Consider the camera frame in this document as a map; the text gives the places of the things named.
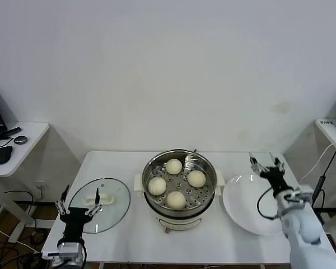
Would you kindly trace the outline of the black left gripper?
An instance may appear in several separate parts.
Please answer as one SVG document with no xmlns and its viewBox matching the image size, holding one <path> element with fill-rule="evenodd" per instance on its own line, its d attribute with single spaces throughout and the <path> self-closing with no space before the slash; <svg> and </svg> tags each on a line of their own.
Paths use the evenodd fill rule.
<svg viewBox="0 0 336 269">
<path fill-rule="evenodd" d="M 65 223 L 63 237 L 59 241 L 83 241 L 82 234 L 84 225 L 89 223 L 102 207 L 99 189 L 96 189 L 94 207 L 92 209 L 80 207 L 70 207 L 67 209 L 65 202 L 68 190 L 69 185 L 67 185 L 62 192 L 60 199 L 55 202 L 55 206 L 60 214 L 60 220 Z"/>
</svg>

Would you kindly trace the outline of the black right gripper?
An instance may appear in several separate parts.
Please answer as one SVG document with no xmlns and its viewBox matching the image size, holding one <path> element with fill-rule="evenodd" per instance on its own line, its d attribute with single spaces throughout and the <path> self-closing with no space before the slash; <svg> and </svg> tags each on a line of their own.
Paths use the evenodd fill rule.
<svg viewBox="0 0 336 269">
<path fill-rule="evenodd" d="M 249 153 L 249 161 L 251 163 L 252 171 L 261 178 L 266 179 L 273 190 L 273 196 L 277 196 L 283 191 L 290 190 L 290 186 L 283 178 L 285 173 L 284 162 L 281 162 L 280 159 L 274 156 L 271 152 L 269 154 L 274 166 L 265 168 L 257 161 L 252 153 Z"/>
</svg>

